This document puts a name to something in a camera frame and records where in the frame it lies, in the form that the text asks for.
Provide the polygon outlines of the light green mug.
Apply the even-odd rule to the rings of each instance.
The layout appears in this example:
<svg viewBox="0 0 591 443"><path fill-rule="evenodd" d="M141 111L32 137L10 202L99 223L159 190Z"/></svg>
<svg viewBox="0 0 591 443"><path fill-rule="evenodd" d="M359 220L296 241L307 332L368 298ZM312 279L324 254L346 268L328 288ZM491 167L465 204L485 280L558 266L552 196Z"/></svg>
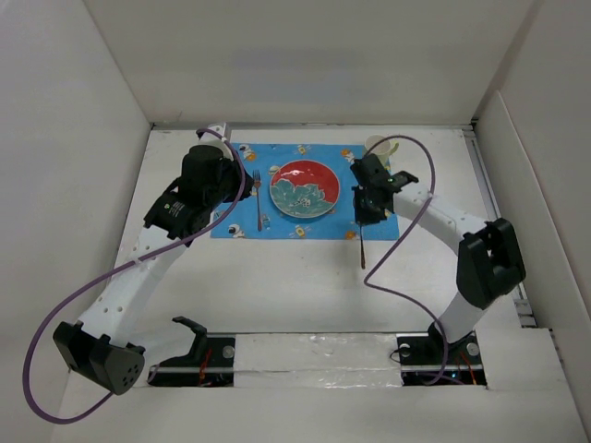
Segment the light green mug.
<svg viewBox="0 0 591 443"><path fill-rule="evenodd" d="M375 154L384 167L388 167L391 156L398 150L399 142L385 140L384 136L372 135L364 143L362 155Z"/></svg>

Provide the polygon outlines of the rose gold fork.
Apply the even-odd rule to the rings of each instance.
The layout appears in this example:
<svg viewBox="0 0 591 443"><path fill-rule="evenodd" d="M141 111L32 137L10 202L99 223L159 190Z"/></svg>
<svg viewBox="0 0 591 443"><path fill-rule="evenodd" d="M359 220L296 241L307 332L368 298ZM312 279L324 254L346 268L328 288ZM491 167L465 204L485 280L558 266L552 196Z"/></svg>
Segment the rose gold fork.
<svg viewBox="0 0 591 443"><path fill-rule="evenodd" d="M259 170L253 171L253 187L256 191L256 202L257 202L257 223L258 231L262 231L262 215L260 208L260 187L261 187L261 175Z"/></svg>

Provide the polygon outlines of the blue space print cloth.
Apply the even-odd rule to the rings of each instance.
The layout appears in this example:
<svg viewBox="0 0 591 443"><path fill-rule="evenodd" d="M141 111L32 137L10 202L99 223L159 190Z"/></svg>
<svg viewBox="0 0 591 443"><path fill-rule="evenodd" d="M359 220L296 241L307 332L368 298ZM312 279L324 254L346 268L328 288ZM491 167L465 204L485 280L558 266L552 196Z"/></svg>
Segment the blue space print cloth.
<svg viewBox="0 0 591 443"><path fill-rule="evenodd" d="M353 186L357 185L350 166L361 158L361 145L331 144L253 144L240 143L245 171L261 175L260 208L262 231L258 231L256 191L240 201L232 213L211 230L213 238L354 240L359 238L355 222ZM337 175L341 191L333 209L315 219L297 219L283 215L271 202L270 182L276 171L288 162L311 160L324 163ZM364 227L364 239L390 241L399 237L398 220L387 212L387 219Z"/></svg>

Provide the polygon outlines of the red teal floral plate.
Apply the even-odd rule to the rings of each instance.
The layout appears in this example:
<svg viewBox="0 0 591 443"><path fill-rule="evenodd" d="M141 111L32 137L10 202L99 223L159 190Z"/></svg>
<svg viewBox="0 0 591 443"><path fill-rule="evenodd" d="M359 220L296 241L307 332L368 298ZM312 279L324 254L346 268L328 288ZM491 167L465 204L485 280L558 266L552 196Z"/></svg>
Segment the red teal floral plate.
<svg viewBox="0 0 591 443"><path fill-rule="evenodd" d="M340 197L340 181L327 165L311 160L288 162L270 182L271 202L283 215L315 219L330 212Z"/></svg>

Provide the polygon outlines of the rose gold spoon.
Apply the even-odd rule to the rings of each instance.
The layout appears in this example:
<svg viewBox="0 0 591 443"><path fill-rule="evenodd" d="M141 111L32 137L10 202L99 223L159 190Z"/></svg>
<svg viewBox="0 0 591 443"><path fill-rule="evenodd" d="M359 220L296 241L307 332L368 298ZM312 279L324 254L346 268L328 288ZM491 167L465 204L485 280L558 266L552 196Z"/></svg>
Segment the rose gold spoon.
<svg viewBox="0 0 591 443"><path fill-rule="evenodd" d="M366 257L366 250L364 244L364 227L363 223L359 223L359 240L360 240L360 266L361 269L365 270L367 268L367 257Z"/></svg>

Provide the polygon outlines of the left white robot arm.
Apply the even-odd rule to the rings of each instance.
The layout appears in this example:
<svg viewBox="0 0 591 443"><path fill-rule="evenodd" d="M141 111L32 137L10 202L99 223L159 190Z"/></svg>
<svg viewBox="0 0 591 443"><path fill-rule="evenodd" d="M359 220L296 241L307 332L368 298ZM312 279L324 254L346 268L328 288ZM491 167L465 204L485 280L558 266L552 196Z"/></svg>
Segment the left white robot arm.
<svg viewBox="0 0 591 443"><path fill-rule="evenodd" d="M213 124L181 163L181 173L164 189L143 219L128 269L111 277L103 292L75 323L60 323L54 343L69 369L114 395L138 381L145 345L133 339L141 311L166 271L223 203L247 196L251 180L226 144L229 128Z"/></svg>

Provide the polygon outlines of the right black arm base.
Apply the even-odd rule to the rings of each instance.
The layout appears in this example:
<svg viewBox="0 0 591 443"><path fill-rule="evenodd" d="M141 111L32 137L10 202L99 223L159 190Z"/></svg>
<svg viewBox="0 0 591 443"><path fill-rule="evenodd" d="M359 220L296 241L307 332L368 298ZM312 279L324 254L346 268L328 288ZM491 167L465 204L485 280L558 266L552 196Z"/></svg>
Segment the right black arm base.
<svg viewBox="0 0 591 443"><path fill-rule="evenodd" d="M397 334L390 359L400 366L404 387L482 386L487 379L474 331L448 346L443 363L443 341L428 332Z"/></svg>

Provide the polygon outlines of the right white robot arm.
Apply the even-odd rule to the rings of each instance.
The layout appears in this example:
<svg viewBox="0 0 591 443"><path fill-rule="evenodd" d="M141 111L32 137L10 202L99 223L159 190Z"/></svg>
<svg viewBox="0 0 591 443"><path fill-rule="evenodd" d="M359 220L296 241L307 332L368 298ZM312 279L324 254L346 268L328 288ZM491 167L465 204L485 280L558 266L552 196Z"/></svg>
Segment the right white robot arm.
<svg viewBox="0 0 591 443"><path fill-rule="evenodd" d="M377 224L386 213L417 221L457 256L457 293L429 327L429 357L449 363L460 350L460 340L501 296L526 276L513 225L504 218L486 221L459 210L405 171L391 175L377 156L355 160L351 171L356 223Z"/></svg>

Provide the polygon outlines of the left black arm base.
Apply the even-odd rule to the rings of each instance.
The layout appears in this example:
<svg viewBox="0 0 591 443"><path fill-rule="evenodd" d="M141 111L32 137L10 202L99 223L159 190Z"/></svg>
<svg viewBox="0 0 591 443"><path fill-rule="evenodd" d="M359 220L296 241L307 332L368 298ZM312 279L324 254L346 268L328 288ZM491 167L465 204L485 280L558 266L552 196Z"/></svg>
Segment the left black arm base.
<svg viewBox="0 0 591 443"><path fill-rule="evenodd" d="M157 362L151 367L147 383L167 388L228 388L234 385L236 336L210 335L199 323L182 316L174 317L193 334L190 347L180 355Z"/></svg>

